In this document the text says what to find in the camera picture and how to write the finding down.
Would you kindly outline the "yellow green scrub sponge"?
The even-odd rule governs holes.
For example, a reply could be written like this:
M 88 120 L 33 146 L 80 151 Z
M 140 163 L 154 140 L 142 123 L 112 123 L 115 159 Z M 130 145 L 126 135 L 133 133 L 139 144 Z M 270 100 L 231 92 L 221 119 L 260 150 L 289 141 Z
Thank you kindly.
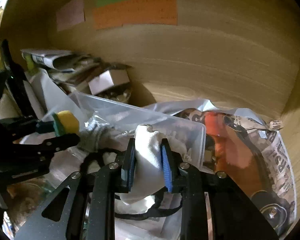
M 79 121 L 70 111 L 53 113 L 53 127 L 57 137 L 65 134 L 78 134 Z

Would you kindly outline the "orange sticky note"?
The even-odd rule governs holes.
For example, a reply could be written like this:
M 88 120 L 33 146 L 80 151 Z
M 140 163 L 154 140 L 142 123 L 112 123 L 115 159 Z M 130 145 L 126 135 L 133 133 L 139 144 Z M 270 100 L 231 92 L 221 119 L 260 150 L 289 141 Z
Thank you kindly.
M 95 29 L 134 24 L 177 25 L 177 0 L 125 0 L 93 10 Z

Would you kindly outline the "rolled newspaper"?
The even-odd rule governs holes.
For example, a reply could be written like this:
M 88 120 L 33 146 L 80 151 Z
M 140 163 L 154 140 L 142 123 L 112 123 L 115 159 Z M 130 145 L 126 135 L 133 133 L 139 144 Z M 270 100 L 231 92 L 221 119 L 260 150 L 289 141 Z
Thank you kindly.
M 70 50 L 22 49 L 22 57 L 30 56 L 34 63 L 54 72 L 78 72 L 81 67 L 88 68 L 101 62 L 100 57 L 76 53 Z

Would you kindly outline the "pink sticky note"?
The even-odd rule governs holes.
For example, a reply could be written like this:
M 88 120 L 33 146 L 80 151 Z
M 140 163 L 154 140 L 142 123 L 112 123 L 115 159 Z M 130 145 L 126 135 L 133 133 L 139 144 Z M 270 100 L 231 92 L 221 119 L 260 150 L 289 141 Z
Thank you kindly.
M 56 12 L 57 31 L 70 29 L 84 21 L 84 0 L 71 0 Z

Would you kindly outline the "orange printed gift bag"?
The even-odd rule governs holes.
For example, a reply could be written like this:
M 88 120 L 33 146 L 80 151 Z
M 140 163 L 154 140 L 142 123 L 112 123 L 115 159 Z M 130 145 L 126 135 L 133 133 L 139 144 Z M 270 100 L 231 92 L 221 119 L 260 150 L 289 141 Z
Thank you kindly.
M 176 116 L 205 125 L 203 166 L 227 173 L 283 237 L 296 219 L 296 190 L 279 132 L 252 118 L 195 108 Z

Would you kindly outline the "dark wine bottle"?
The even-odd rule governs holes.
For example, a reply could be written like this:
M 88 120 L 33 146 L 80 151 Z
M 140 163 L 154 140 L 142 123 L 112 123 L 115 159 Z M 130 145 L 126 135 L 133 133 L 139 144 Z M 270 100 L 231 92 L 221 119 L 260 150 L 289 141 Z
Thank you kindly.
M 25 81 L 27 81 L 21 65 L 14 62 L 6 39 L 1 42 L 0 52 L 4 67 L 8 73 L 7 86 L 17 104 L 22 116 L 37 118 L 31 102 L 27 95 Z

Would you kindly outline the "white cloth with black strap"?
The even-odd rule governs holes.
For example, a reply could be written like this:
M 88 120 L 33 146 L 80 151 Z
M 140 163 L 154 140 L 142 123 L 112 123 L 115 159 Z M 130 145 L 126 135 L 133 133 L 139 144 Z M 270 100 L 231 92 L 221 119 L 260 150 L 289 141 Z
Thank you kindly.
M 186 146 L 185 140 L 178 139 L 175 133 L 165 134 L 154 130 L 151 125 L 138 125 L 134 133 L 119 134 L 106 124 L 90 125 L 81 132 L 79 148 L 85 152 L 102 153 L 99 166 L 109 163 L 123 151 L 124 142 L 135 139 L 136 168 L 132 189 L 119 194 L 115 203 L 115 217 L 126 220 L 146 220 L 167 217 L 175 214 L 181 207 L 163 209 L 161 204 L 165 195 L 165 182 L 162 169 L 160 144 L 168 139 L 171 150 L 178 152 L 182 159 L 191 162 L 193 150 Z

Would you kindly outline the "small white cardboard box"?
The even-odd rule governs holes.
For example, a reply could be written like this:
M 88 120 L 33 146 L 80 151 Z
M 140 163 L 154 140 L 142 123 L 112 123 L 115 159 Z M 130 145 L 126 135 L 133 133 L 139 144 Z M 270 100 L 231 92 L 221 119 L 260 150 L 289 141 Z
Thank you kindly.
M 105 90 L 129 83 L 130 79 L 126 70 L 111 69 L 94 77 L 88 82 L 92 95 L 97 95 Z

